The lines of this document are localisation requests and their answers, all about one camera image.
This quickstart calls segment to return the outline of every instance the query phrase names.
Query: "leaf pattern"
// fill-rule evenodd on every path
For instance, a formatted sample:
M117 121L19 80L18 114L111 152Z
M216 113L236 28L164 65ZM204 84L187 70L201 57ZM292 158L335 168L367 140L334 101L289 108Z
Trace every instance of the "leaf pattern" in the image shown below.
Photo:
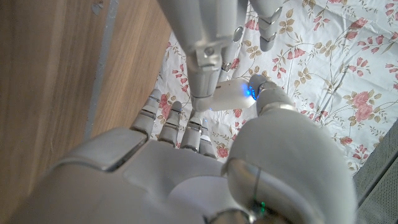
M274 46L262 52L259 18L249 6L228 78L261 74L281 86L303 116L327 129L354 173L398 117L397 7L394 0L286 0ZM152 136L160 132L170 104L179 100L180 142L192 106L186 57L173 34L159 77L156 88L165 99ZM255 115L254 106L205 112L220 161Z

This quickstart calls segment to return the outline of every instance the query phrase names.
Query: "wood grain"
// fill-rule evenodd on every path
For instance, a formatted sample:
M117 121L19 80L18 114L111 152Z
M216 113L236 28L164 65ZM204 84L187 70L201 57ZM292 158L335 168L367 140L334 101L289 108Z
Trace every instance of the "wood grain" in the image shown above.
M119 1L92 136L130 127L154 87L170 33L155 0Z
M109 0L0 1L0 223L81 143ZM93 135L129 126L158 76L170 28L155 0L121 0Z
M0 223L83 139L109 1L93 3L0 3Z

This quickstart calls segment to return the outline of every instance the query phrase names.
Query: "floral bedsheet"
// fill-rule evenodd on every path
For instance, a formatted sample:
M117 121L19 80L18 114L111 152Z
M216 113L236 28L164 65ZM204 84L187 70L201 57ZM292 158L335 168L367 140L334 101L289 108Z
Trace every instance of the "floral bedsheet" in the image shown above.
M258 18L249 5L230 78L261 74L276 82L300 113L328 130L355 173L398 117L398 0L286 0L278 32L272 50L261 52ZM176 100L183 105L182 138L192 108L186 70L172 34L155 86L163 95L153 138ZM254 107L206 112L220 161L255 115Z

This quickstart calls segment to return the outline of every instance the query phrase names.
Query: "white robot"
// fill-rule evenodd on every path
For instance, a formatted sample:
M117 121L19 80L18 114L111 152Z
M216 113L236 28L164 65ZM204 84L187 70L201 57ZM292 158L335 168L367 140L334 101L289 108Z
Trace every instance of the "white robot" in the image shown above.
M250 0L261 49L281 0ZM176 149L181 104L150 140L160 91L130 129L83 143L55 164L9 223L353 223L351 178L335 143L265 77L226 80L248 0L159 0L187 55L193 112ZM202 112L256 104L225 164Z

